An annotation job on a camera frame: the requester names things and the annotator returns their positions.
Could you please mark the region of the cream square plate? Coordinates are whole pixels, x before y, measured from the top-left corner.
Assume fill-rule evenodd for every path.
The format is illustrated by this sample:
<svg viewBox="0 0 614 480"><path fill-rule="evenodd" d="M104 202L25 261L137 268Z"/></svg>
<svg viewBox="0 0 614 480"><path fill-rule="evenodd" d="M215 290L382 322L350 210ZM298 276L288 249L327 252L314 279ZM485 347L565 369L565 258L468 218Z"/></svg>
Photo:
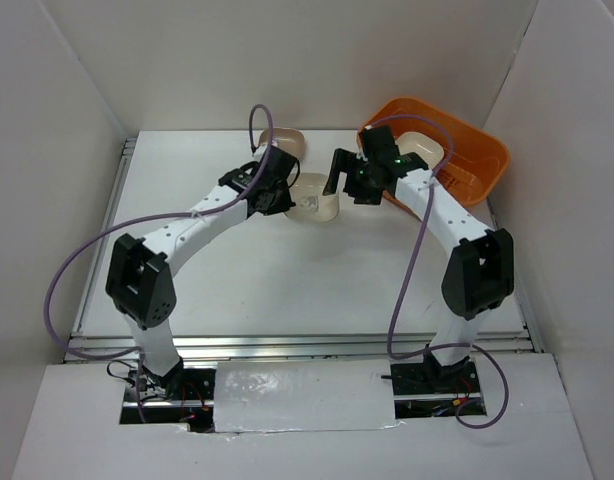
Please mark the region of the cream square plate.
<svg viewBox="0 0 614 480"><path fill-rule="evenodd" d="M402 155L415 153L429 168L436 167L445 154L438 142L420 132L405 132L395 140L395 143Z"/></svg>
<svg viewBox="0 0 614 480"><path fill-rule="evenodd" d="M294 206L285 216L294 221L324 223L339 213L338 194L324 195L328 177L321 173L301 173L289 192Z"/></svg>

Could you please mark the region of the brown square plate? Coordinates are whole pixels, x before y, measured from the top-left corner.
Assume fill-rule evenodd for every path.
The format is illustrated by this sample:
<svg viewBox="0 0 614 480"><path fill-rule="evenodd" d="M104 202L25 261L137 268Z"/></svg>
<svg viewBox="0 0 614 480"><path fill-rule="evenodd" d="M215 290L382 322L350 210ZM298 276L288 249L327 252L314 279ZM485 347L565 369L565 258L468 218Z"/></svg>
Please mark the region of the brown square plate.
<svg viewBox="0 0 614 480"><path fill-rule="evenodd" d="M301 161L306 153L306 140L303 133L297 129L275 127L273 130L264 130L259 138L258 145L273 143L279 149Z"/></svg>

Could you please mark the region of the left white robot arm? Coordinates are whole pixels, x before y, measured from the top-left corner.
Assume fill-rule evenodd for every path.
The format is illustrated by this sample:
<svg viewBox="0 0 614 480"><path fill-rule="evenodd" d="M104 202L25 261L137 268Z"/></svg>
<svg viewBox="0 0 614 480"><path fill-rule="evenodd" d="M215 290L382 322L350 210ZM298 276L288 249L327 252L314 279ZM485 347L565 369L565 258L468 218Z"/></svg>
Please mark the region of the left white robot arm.
<svg viewBox="0 0 614 480"><path fill-rule="evenodd" d="M174 277L227 229L256 213L290 210L295 203L289 188L299 173L296 157L265 144L252 161L224 174L183 218L114 242L105 291L141 349L148 385L159 397L174 398L184 387L184 364L169 321L177 303Z"/></svg>

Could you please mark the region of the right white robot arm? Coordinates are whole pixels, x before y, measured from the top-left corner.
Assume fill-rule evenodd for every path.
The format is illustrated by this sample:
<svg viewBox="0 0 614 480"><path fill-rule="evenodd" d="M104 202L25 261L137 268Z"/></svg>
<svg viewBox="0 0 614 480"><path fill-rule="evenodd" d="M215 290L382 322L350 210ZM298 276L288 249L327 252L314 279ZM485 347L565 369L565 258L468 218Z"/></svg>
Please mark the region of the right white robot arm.
<svg viewBox="0 0 614 480"><path fill-rule="evenodd" d="M511 234L473 217L423 157L400 150L387 125L364 129L357 152L335 150L323 193L337 191L360 205L378 205L389 194L419 216L420 231L431 233L446 253L442 322L422 354L422 378L433 391L447 390L465 368L485 319L513 293Z"/></svg>

